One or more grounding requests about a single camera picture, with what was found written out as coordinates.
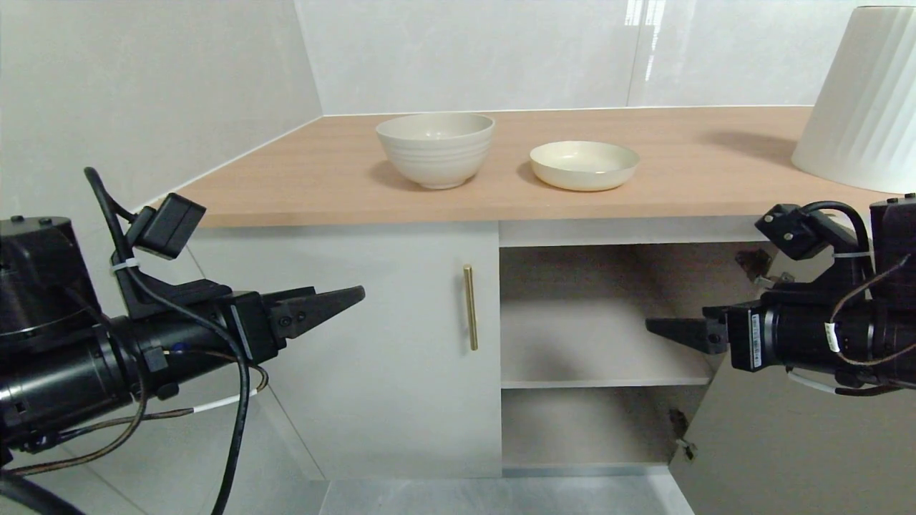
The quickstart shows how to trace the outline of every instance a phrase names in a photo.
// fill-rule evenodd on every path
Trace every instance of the shallow dish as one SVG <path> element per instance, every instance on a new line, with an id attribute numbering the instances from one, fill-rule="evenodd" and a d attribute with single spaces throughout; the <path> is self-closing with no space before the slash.
<path id="1" fill-rule="evenodd" d="M 564 190 L 600 192 L 630 180 L 639 154 L 597 141 L 555 141 L 531 150 L 531 168 L 544 182 Z"/>

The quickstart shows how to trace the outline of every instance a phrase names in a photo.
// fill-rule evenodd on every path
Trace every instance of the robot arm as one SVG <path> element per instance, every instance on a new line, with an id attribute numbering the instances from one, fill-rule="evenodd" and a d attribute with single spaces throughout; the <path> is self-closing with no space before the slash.
<path id="1" fill-rule="evenodd" d="M 850 216 L 856 238 L 822 209 Z M 833 247 L 829 269 L 810 283 L 779 282 L 758 301 L 703 308 L 702 319 L 648 319 L 646 327 L 706 354 L 730 345 L 740 370 L 782 365 L 832 374 L 841 395 L 916 389 L 916 195 L 872 204 L 871 220 L 877 273 L 865 224 L 851 207 L 776 205 L 757 229 L 794 260 Z"/>
<path id="2" fill-rule="evenodd" d="M 138 269 L 134 249 L 177 257 L 204 208 L 173 193 L 158 209 L 131 214 L 108 196 L 95 170 L 86 169 L 86 176 L 115 242 L 112 270 L 128 315 L 109 319 L 101 313 L 70 220 L 14 216 L 0 221 L 0 466 L 13 459 L 11 449 L 37 453 L 99 424 L 71 429 L 76 425 L 134 401 L 140 408 L 135 417 L 115 421 L 130 425 L 96 453 L 0 470 L 0 494 L 37 488 L 10 476 L 79 465 L 111 452 L 141 421 L 167 418 L 146 414 L 149 398 L 173 397 L 184 381 L 235 362 L 241 388 L 230 398 L 238 402 L 238 412 L 213 510 L 221 513 L 251 394 L 248 368 L 360 302 L 365 291 L 361 286 L 326 293 L 298 288 L 262 295 L 207 279 L 171 285 L 150 277 Z M 129 222 L 126 234 L 117 215 Z"/>

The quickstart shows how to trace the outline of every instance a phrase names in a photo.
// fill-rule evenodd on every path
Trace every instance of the label sticker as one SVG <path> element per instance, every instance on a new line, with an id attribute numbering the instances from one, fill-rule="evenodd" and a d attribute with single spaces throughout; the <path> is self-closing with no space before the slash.
<path id="1" fill-rule="evenodd" d="M 750 361 L 751 367 L 760 368 L 763 365 L 763 355 L 760 353 L 760 315 L 758 313 L 750 314 Z"/>

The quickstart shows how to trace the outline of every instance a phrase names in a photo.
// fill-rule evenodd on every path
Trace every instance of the lamp shade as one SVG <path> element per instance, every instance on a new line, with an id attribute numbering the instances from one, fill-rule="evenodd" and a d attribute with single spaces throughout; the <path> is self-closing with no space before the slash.
<path id="1" fill-rule="evenodd" d="M 792 155 L 799 169 L 916 192 L 916 7 L 859 7 Z"/>

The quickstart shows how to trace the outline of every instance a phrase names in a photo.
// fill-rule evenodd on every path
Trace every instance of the cable tie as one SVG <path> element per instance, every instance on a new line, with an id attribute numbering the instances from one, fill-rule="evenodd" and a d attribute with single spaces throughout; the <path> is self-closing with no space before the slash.
<path id="1" fill-rule="evenodd" d="M 836 324 L 835 323 L 825 323 L 823 328 L 827 332 L 827 344 L 830 346 L 830 350 L 833 352 L 840 352 L 840 340 L 836 337 Z"/>
<path id="2" fill-rule="evenodd" d="M 834 259 L 849 259 L 849 258 L 870 258 L 871 251 L 867 252 L 834 252 Z"/>
<path id="3" fill-rule="evenodd" d="M 112 265 L 112 273 L 124 268 L 140 268 L 140 261 L 136 257 L 128 257 L 123 263 Z"/>

